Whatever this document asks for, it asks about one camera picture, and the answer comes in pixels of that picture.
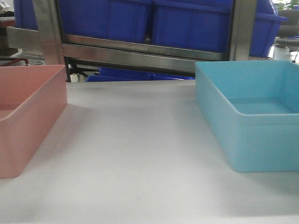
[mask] table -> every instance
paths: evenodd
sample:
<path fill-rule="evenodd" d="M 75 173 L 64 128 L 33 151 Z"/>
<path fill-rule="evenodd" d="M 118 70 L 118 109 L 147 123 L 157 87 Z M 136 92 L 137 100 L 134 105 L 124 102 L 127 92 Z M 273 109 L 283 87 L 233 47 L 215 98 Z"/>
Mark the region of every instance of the table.
<path fill-rule="evenodd" d="M 233 171 L 194 80 L 67 90 L 24 172 L 0 180 L 0 224 L 299 223 L 299 172 Z"/>

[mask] shelving unit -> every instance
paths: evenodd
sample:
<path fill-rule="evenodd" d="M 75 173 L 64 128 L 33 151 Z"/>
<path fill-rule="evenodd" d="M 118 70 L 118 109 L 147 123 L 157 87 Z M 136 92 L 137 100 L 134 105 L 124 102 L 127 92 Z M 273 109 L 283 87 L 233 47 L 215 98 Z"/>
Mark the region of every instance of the shelving unit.
<path fill-rule="evenodd" d="M 256 60 L 249 57 L 257 0 L 234 0 L 227 53 L 63 34 L 57 0 L 33 0 L 39 31 L 9 27 L 9 46 L 19 56 L 46 64 L 87 64 L 194 76 L 196 61 Z"/>

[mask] blue storage bin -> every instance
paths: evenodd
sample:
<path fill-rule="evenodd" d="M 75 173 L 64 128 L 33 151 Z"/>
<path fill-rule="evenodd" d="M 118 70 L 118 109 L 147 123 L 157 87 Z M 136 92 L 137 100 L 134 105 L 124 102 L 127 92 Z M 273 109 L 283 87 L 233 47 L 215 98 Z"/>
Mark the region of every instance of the blue storage bin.
<path fill-rule="evenodd" d="M 197 102 L 232 168 L 299 171 L 299 66 L 198 62 Z"/>
<path fill-rule="evenodd" d="M 106 76 L 88 76 L 86 82 L 115 82 L 115 81 L 133 81 L 126 78 L 106 77 Z"/>
<path fill-rule="evenodd" d="M 156 1 L 152 43 L 226 52 L 230 9 Z"/>
<path fill-rule="evenodd" d="M 195 78 L 189 77 L 189 76 L 178 76 L 178 75 L 153 73 L 153 80 L 189 80 L 189 79 L 195 79 Z"/>
<path fill-rule="evenodd" d="M 231 9 L 156 0 L 153 44 L 226 52 Z M 267 57 L 286 18 L 256 14 L 251 56 Z"/>
<path fill-rule="evenodd" d="M 202 5 L 211 7 L 232 8 L 233 0 L 166 0 L 178 3 L 186 3 L 192 5 Z M 272 0 L 257 0 L 256 12 L 262 14 L 278 15 L 275 4 Z"/>
<path fill-rule="evenodd" d="M 281 22 L 286 20 L 286 18 L 276 15 L 256 14 L 256 21 L 252 32 L 250 56 L 267 57 Z"/>
<path fill-rule="evenodd" d="M 111 69 L 101 67 L 99 68 L 100 76 L 114 77 L 114 78 L 124 78 L 128 80 L 152 80 L 152 73 L 144 71 L 133 71 L 133 70 L 123 70 L 123 69 Z"/>
<path fill-rule="evenodd" d="M 14 0 L 17 27 L 37 29 L 32 0 Z M 144 41 L 152 0 L 59 0 L 63 30 L 128 42 Z"/>
<path fill-rule="evenodd" d="M 32 0 L 14 0 L 15 26 L 37 30 Z"/>
<path fill-rule="evenodd" d="M 100 67 L 99 76 L 90 76 L 88 77 L 87 82 L 186 80 L 186 79 L 194 79 L 194 77 Z"/>

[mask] gray floor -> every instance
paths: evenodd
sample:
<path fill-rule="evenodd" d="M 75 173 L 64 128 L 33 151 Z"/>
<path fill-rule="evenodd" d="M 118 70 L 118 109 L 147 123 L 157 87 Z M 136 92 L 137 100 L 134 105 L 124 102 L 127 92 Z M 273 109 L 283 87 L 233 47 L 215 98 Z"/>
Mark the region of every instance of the gray floor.
<path fill-rule="evenodd" d="M 272 47 L 270 53 L 269 53 L 269 57 L 274 58 L 276 60 L 283 60 L 283 61 L 292 61 L 294 60 L 296 55 L 296 51 L 290 53 L 290 50 L 288 48 L 277 48 L 277 47 Z M 0 61 L 0 65 L 6 63 L 5 61 Z M 299 56 L 296 60 L 296 63 L 299 64 Z M 40 60 L 29 60 L 29 64 L 30 65 L 41 65 L 44 64 L 44 61 L 40 61 Z M 12 66 L 21 66 L 21 65 L 25 65 L 24 62 L 18 62 L 13 64 Z M 90 67 L 90 66 L 86 66 L 87 68 L 92 68 L 92 69 L 97 69 L 96 67 Z M 87 72 L 88 75 L 94 75 L 94 72 Z M 72 82 L 85 82 L 86 81 L 86 77 L 84 76 L 80 76 L 77 74 L 72 74 L 71 75 L 71 81 Z"/>

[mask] pink plastic tray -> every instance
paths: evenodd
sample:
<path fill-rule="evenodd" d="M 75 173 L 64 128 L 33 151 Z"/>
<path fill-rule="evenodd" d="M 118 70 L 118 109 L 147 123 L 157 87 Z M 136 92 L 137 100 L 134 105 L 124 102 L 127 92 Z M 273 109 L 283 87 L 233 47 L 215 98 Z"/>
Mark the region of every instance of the pink plastic tray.
<path fill-rule="evenodd" d="M 0 178 L 20 175 L 67 104 L 64 65 L 0 67 Z"/>

